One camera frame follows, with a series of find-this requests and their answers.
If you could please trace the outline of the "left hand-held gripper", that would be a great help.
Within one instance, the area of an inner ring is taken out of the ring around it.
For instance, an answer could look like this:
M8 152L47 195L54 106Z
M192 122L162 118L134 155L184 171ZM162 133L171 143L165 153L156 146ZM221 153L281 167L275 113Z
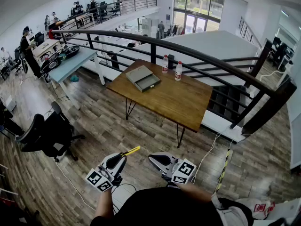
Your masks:
M90 170L85 180L99 192L105 192L114 186L118 187L123 179L120 172L126 161L125 153L110 154L104 158L101 165Z

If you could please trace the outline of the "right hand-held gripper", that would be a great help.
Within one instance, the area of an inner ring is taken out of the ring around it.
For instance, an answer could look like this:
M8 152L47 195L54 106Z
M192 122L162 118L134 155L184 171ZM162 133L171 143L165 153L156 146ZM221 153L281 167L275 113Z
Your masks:
M176 184L187 184L192 180L196 165L187 159L179 159L170 153L158 152L148 156L151 164L165 173L163 179Z

